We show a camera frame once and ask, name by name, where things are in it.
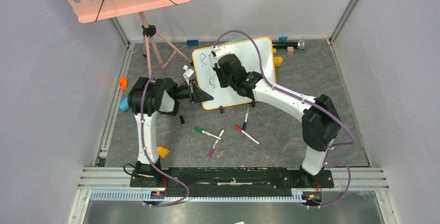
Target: gray marble surface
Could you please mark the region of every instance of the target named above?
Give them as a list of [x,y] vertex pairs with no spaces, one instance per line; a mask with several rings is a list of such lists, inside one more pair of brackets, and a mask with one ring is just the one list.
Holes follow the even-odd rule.
[[[175,45],[191,58],[193,50],[210,46],[212,43],[200,43],[198,46],[186,46],[185,43]],[[168,59],[173,50],[164,43],[158,44],[158,47],[163,59]],[[140,76],[148,77],[147,62],[142,52],[142,45],[136,44],[127,75],[129,86],[123,92],[123,99]],[[328,95],[334,102],[341,120],[357,138],[356,144],[338,147],[332,151],[329,164],[368,165],[327,41],[307,40],[306,50],[295,50],[291,56],[288,56],[285,50],[278,50],[276,56],[284,59],[283,65],[276,69],[277,83],[306,95]],[[186,63],[180,55],[176,55],[174,60]],[[153,53],[152,61],[154,64],[157,63]],[[182,72],[180,66],[170,64],[165,70],[159,69],[156,76],[170,77],[181,84],[184,81]],[[256,107],[251,108],[249,113],[247,132],[261,142],[262,145],[258,146],[233,127],[235,123],[243,123],[246,108],[246,105],[227,107],[225,112],[220,114],[219,110],[204,110],[201,103],[192,104],[188,100],[180,100],[177,116],[158,115],[157,145],[170,150],[170,153],[161,159],[162,166],[300,166],[306,151],[301,124],[281,110],[257,102]],[[185,118],[185,124],[181,124],[179,115]],[[194,131],[194,126],[213,134],[219,134],[222,128],[225,129],[224,139],[219,142],[212,157],[208,158],[207,154],[215,139]],[[105,166],[134,164],[138,157],[137,136],[133,113],[130,110],[125,113],[119,110]],[[349,136],[341,129],[335,142],[347,141]]]

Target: white wall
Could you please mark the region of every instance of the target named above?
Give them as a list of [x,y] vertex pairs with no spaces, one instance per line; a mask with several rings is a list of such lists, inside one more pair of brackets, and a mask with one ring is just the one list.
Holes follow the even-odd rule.
[[0,0],[0,223],[66,223],[123,57],[67,0]]
[[[327,38],[349,0],[191,0],[146,12],[171,40],[215,40],[239,29],[251,36]],[[139,15],[118,18],[129,40],[142,40]]]
[[402,223],[438,223],[438,0],[360,0],[336,40],[364,142]]

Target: pink marker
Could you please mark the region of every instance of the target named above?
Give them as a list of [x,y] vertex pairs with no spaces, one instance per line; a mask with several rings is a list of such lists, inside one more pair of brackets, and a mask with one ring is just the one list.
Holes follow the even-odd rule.
[[252,141],[256,142],[258,145],[261,145],[260,142],[258,142],[257,140],[255,140],[253,137],[251,137],[247,132],[245,132],[243,129],[241,129],[241,127],[237,124],[234,125],[235,128],[237,128],[237,130],[239,130],[240,132],[242,132],[244,135],[246,135],[248,138],[250,138]]
[[[220,132],[220,135],[218,137],[222,137],[224,132],[225,132],[225,129],[222,129],[222,132]],[[214,149],[215,149],[215,146],[217,146],[218,141],[219,141],[218,139],[215,141],[214,145],[212,146],[211,150],[208,153],[208,157],[212,156],[212,154],[214,153]]]

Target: marker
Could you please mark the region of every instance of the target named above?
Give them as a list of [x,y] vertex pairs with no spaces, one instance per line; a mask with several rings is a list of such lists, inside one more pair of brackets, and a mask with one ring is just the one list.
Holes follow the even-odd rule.
[[239,130],[240,132],[242,132],[244,135],[246,135],[248,138],[250,138],[252,141],[256,142],[258,145],[261,145],[260,142],[258,142],[257,140],[255,140],[253,137],[251,137],[247,132],[245,132],[243,129],[241,129],[241,127],[237,124],[234,125],[235,128],[237,128],[237,130]]
[[[222,137],[224,132],[225,132],[225,129],[222,129],[222,132],[220,132],[219,137]],[[215,149],[215,146],[217,146],[218,141],[219,141],[218,139],[215,141],[214,145],[212,146],[211,150],[208,153],[208,157],[212,156],[212,154],[214,153],[214,149]]]
[[214,137],[214,138],[216,138],[216,139],[222,139],[221,137],[217,137],[217,136],[214,135],[214,134],[211,134],[211,133],[209,133],[209,132],[206,132],[206,131],[202,130],[200,127],[194,127],[194,130],[196,130],[196,131],[198,131],[198,132],[201,132],[201,133],[203,133],[203,134],[206,134],[206,135],[208,135],[208,136]]
[[246,131],[246,125],[248,124],[248,115],[249,115],[249,109],[251,109],[251,105],[247,105],[246,115],[244,116],[244,123],[243,123],[243,130]]

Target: whiteboard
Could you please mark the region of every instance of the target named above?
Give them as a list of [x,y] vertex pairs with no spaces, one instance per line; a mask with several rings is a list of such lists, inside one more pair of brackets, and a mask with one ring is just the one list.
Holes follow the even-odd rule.
[[[263,60],[263,71],[266,77],[275,81],[275,67],[273,64],[272,40],[269,37],[254,39]],[[260,73],[257,51],[251,41],[238,41],[226,44],[232,50],[247,72],[256,71]],[[218,83],[217,74],[212,69],[217,59],[211,54],[211,47],[196,49],[192,53],[192,61],[196,71],[196,78],[199,87],[206,93],[212,95],[214,100],[202,103],[205,110],[212,110],[227,106],[235,106],[251,102],[247,97],[239,96],[231,87],[221,88]]]

